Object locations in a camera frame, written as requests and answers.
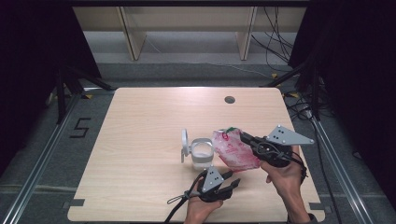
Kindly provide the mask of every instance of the human hand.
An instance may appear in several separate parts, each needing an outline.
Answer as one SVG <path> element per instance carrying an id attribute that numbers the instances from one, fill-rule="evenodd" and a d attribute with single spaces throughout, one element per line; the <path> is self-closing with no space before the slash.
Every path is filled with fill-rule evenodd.
<path id="1" fill-rule="evenodd" d="M 292 146 L 294 153 L 299 154 L 299 147 Z M 266 161 L 261 161 L 260 167 L 267 172 L 266 183 L 273 183 L 277 194 L 282 198 L 288 211 L 289 219 L 293 223 L 305 223 L 310 220 L 307 214 L 304 201 L 301 197 L 300 186 L 302 167 L 292 161 L 288 166 L 277 168 Z"/>
<path id="2" fill-rule="evenodd" d="M 189 199 L 187 215 L 184 224 L 201 224 L 209 217 L 209 215 L 223 205 L 222 200 L 213 203 L 206 203 L 199 197 L 192 197 Z"/>
<path id="3" fill-rule="evenodd" d="M 292 146 L 294 153 L 299 154 L 298 146 Z M 302 170 L 300 164 L 291 162 L 288 166 L 277 168 L 266 161 L 261 161 L 260 167 L 267 172 L 267 183 L 273 182 L 279 196 L 283 197 L 291 192 L 300 192 Z"/>

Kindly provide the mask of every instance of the wooden table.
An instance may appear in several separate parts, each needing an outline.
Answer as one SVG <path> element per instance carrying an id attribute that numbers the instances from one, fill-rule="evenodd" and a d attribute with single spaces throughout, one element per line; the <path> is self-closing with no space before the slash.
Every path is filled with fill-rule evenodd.
<path id="1" fill-rule="evenodd" d="M 235 102 L 226 103 L 227 96 Z M 166 202 L 187 190 L 199 173 L 192 168 L 191 156 L 180 162 L 182 129 L 187 129 L 191 143 L 231 126 L 263 136 L 277 124 L 293 130 L 278 89 L 120 88 L 75 195 L 74 202 L 83 205 L 71 206 L 68 217 L 72 221 L 163 222 L 176 205 Z M 214 163 L 221 173 L 227 170 L 217 155 Z M 229 181 L 238 177 L 241 182 L 233 197 L 207 221 L 285 221 L 284 204 L 274 186 L 265 183 L 263 170 L 236 173 Z M 310 177 L 302 185 L 302 194 L 307 211 L 323 220 L 323 211 L 309 207 L 319 203 Z M 186 208 L 185 203 L 172 220 L 184 221 Z"/>

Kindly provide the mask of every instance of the small round hole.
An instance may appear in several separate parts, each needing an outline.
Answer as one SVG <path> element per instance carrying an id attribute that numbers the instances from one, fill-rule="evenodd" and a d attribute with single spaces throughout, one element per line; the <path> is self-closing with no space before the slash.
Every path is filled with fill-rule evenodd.
<path id="1" fill-rule="evenodd" d="M 227 104 L 233 104 L 233 103 L 235 103 L 235 98 L 233 98 L 233 96 L 226 96 L 226 97 L 224 98 L 224 101 L 225 101 Z"/>

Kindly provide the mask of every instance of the gray carpet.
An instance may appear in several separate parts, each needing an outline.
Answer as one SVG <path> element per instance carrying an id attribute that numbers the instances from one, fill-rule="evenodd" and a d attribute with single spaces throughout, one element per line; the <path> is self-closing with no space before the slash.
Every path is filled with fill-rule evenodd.
<path id="1" fill-rule="evenodd" d="M 103 81 L 114 87 L 161 87 L 161 86 L 236 86 L 257 87 L 271 80 L 263 75 L 271 76 L 275 72 L 267 65 L 236 65 L 213 64 L 99 64 Z M 287 66 L 277 69 L 288 70 Z M 282 83 L 279 88 L 283 92 L 293 91 L 297 77 Z M 86 80 L 81 80 L 86 87 L 95 87 Z M 101 128 L 102 121 L 112 99 L 111 94 L 95 94 L 88 99 L 80 99 L 77 107 L 64 130 L 63 136 L 56 147 L 49 164 L 35 193 L 26 206 L 19 223 L 70 223 L 67 220 L 67 203 L 73 199 L 78 182 L 90 157 L 93 144 Z M 287 105 L 294 105 L 299 99 L 286 97 Z M 329 109 L 323 114 L 330 115 Z M 88 127 L 84 138 L 71 138 L 81 135 L 82 130 L 75 130 L 78 119 L 80 126 Z M 36 123 L 35 130 L 9 165 L 0 179 L 0 217 L 3 216 L 15 199 L 21 185 L 35 165 L 41 150 L 45 147 L 57 120 L 57 104 L 52 101 Z M 377 185 L 370 171 L 361 161 L 352 155 L 353 146 L 348 141 L 346 132 L 334 116 L 321 116 L 324 126 L 336 152 L 346 167 L 359 194 L 363 198 L 375 223 L 396 223 L 396 214 L 381 188 Z M 296 132 L 314 138 L 314 130 L 307 120 L 294 119 Z M 358 223 L 354 212 L 332 171 L 326 155 L 322 153 L 325 174 L 331 187 L 336 204 L 332 203 L 325 178 L 320 170 L 320 159 L 316 146 L 303 147 L 306 161 L 317 187 L 319 197 L 324 206 L 329 208 L 323 223 L 338 223 L 335 208 L 338 209 L 343 223 Z"/>

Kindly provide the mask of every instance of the pink plastic bag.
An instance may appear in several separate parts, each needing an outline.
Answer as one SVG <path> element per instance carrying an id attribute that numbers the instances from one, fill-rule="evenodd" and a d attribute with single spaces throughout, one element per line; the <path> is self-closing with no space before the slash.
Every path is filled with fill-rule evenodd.
<path id="1" fill-rule="evenodd" d="M 213 132 L 212 144 L 219 157 L 234 172 L 260 167 L 260 160 L 253 155 L 250 146 L 241 141 L 237 128 Z"/>

